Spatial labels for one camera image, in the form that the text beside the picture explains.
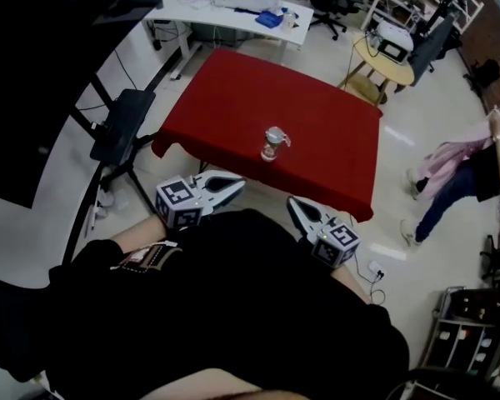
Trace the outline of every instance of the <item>pink jacket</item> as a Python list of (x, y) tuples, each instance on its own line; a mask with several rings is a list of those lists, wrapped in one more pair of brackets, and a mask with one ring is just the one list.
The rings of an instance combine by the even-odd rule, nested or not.
[(418, 167), (419, 179), (430, 178), (418, 198), (422, 200), (434, 198), (463, 161), (491, 144), (493, 140), (489, 122), (485, 119), (461, 135), (439, 145), (437, 150), (426, 156)]

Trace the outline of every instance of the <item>jeans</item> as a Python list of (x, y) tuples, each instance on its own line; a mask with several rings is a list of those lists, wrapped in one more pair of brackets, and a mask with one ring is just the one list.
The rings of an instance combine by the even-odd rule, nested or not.
[(476, 196), (474, 171), (469, 162), (464, 162), (433, 199), (432, 206), (418, 224), (415, 240), (419, 243), (426, 240), (447, 209), (456, 201), (471, 196)]

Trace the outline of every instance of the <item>office chair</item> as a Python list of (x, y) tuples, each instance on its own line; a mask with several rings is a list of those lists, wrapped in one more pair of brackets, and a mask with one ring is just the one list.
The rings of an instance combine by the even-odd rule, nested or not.
[(341, 7), (338, 5), (339, 0), (310, 0), (311, 4), (320, 12), (323, 12), (322, 15), (314, 14), (313, 16), (317, 19), (317, 21), (311, 22), (309, 27), (312, 25), (318, 25), (319, 23), (326, 24), (332, 31), (334, 36), (333, 40), (337, 41), (339, 34), (337, 32), (337, 27), (342, 28), (342, 32), (345, 33), (347, 31), (346, 25), (341, 24), (339, 21), (331, 18), (332, 14), (341, 13), (342, 15), (347, 15), (349, 13), (355, 13), (358, 10), (353, 8), (353, 3), (348, 4), (347, 7)]

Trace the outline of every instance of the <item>black screen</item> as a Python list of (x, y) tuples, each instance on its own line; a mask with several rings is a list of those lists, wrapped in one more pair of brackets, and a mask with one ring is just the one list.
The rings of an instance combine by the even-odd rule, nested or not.
[(0, 0), (0, 198), (31, 207), (70, 108), (161, 0)]

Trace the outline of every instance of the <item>red tablecloth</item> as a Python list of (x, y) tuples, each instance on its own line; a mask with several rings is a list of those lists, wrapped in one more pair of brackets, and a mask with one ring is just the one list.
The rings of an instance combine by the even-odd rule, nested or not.
[[(179, 143), (195, 158), (311, 198), (359, 222), (373, 216), (380, 110), (336, 87), (270, 62), (215, 51), (162, 125), (152, 150)], [(265, 131), (292, 140), (274, 162)]]

